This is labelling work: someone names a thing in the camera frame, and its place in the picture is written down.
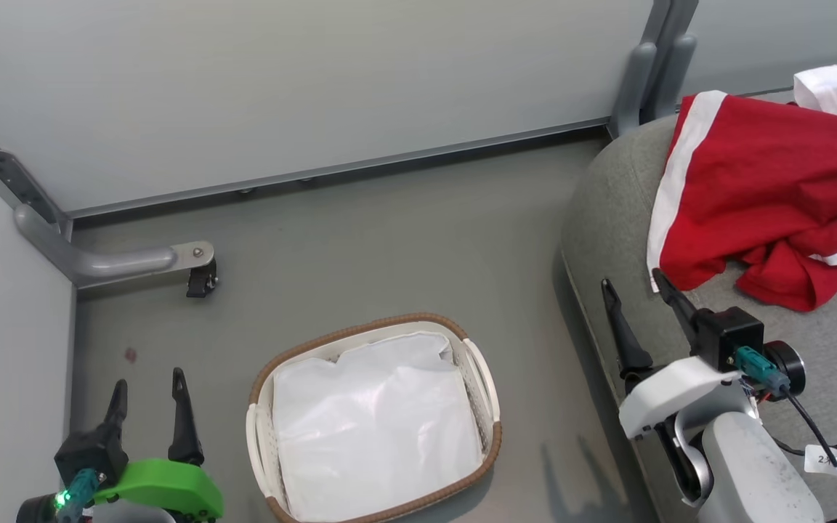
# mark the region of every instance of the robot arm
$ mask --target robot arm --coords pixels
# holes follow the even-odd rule
[[[764,344],[764,325],[740,308],[697,311],[663,272],[655,279],[691,347],[690,357],[659,368],[638,345],[611,282],[602,282],[628,392],[619,408],[626,436],[658,435],[684,502],[700,509],[704,523],[823,521],[751,395],[759,388],[801,393],[798,355],[783,342]]]
[[[122,450],[127,415],[127,383],[119,380],[105,419],[92,431],[70,434],[54,456],[66,490],[26,500],[17,523],[63,523],[87,520],[84,507],[117,500],[154,507],[170,519],[215,523],[224,513],[222,493],[200,468],[205,456],[196,434],[186,378],[173,370],[176,423],[166,460],[129,462]]]

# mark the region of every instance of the green led light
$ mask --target green led light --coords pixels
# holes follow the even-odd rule
[[[57,510],[60,510],[67,504],[67,500],[70,499],[70,493],[66,490],[61,490],[57,492],[56,496],[54,496],[54,506],[57,507]]]

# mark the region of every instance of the teal connector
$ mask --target teal connector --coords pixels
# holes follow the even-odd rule
[[[786,395],[781,390],[784,386],[790,390],[790,378],[753,348],[741,347],[735,351],[735,367],[757,383],[763,384],[776,397]]]
[[[91,502],[96,490],[99,489],[99,476],[94,469],[80,470],[73,483],[66,490],[57,492],[54,496],[54,508],[57,509],[57,519],[63,521],[79,521],[83,516],[83,509]]]

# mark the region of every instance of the laundry basket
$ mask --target laundry basket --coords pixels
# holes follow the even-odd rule
[[[270,510],[273,510],[276,519],[279,519],[281,523],[300,522],[290,514],[286,502],[286,491],[283,487],[277,453],[276,433],[273,429],[273,375],[277,368],[313,357],[336,361],[345,351],[386,340],[386,338],[419,331],[445,335],[451,342],[454,364],[461,371],[471,411],[480,431],[481,451],[484,456],[482,464],[464,479],[431,494],[409,503],[388,507],[381,512],[349,519],[343,523],[379,523],[405,516],[467,489],[493,467],[502,441],[496,387],[482,354],[462,328],[446,317],[431,314],[402,315],[402,317],[390,317],[358,327],[345,328],[278,355],[260,371],[250,393],[246,417],[247,453],[250,456],[256,483],[266,497]]]

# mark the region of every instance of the floor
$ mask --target floor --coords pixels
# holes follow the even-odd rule
[[[74,243],[93,251],[208,240],[220,284],[205,300],[185,298],[183,275],[81,293],[73,426],[99,423],[114,381],[126,378],[127,453],[166,456],[178,365],[225,521],[270,523],[243,430],[260,368],[338,328],[438,312],[484,352],[504,440],[494,473],[404,521],[657,520],[557,258],[562,212],[604,145],[581,139],[381,177],[316,179],[77,230]]]

